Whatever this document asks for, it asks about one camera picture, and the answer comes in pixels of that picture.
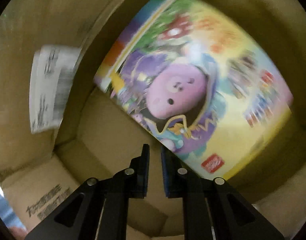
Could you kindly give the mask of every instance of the red logo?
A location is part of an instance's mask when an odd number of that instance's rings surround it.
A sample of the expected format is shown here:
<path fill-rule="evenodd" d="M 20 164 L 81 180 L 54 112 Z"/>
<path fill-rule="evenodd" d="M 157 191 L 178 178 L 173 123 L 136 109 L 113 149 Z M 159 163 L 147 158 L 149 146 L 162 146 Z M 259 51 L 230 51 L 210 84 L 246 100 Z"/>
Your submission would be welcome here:
<path fill-rule="evenodd" d="M 212 154 L 210 157 L 204 161 L 201 166 L 208 172 L 208 173 L 214 173 L 216 172 L 220 167 L 224 165 L 224 160 L 218 156 L 216 153 Z"/>

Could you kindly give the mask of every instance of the pig eye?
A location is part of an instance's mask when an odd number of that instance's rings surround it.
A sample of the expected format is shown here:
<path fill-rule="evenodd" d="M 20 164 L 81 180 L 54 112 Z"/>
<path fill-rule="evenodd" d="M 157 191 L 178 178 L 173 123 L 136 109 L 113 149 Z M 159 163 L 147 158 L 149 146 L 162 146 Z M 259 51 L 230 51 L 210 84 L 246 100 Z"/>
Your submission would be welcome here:
<path fill-rule="evenodd" d="M 167 100 L 167 102 L 168 102 L 170 105 L 173 105 L 173 104 L 174 104 L 174 100 L 173 100 L 172 98 L 169 98 L 169 99 Z"/>

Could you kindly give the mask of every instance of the person's hand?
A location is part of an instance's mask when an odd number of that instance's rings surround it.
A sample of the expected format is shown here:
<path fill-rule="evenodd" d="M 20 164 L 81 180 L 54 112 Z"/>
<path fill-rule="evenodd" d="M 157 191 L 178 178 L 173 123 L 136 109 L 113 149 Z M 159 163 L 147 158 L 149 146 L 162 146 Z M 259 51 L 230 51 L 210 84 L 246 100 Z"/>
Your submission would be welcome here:
<path fill-rule="evenodd" d="M 16 240 L 24 240 L 28 232 L 23 228 L 11 227 L 9 228 L 10 233 L 14 236 Z"/>

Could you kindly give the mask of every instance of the triangular cutout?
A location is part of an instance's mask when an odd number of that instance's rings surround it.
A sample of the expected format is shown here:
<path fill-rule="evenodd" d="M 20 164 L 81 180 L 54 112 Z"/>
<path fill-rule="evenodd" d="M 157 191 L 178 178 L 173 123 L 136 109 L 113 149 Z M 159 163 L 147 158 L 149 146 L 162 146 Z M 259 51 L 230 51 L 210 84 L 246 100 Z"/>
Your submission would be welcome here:
<path fill-rule="evenodd" d="M 237 198 L 228 194 L 228 200 L 233 210 L 235 220 L 239 226 L 255 221 L 255 216 Z"/>
<path fill-rule="evenodd" d="M 55 222 L 68 228 L 72 227 L 83 201 L 83 194 L 78 195 L 70 204 L 68 204 L 55 218 Z"/>

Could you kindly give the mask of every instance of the white label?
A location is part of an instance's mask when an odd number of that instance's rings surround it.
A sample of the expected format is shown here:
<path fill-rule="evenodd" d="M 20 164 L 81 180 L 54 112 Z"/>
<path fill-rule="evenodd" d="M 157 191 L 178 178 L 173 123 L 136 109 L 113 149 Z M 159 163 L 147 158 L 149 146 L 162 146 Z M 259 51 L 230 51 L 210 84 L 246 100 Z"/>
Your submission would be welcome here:
<path fill-rule="evenodd" d="M 29 96 L 32 133 L 60 126 L 80 51 L 45 45 L 34 54 Z"/>

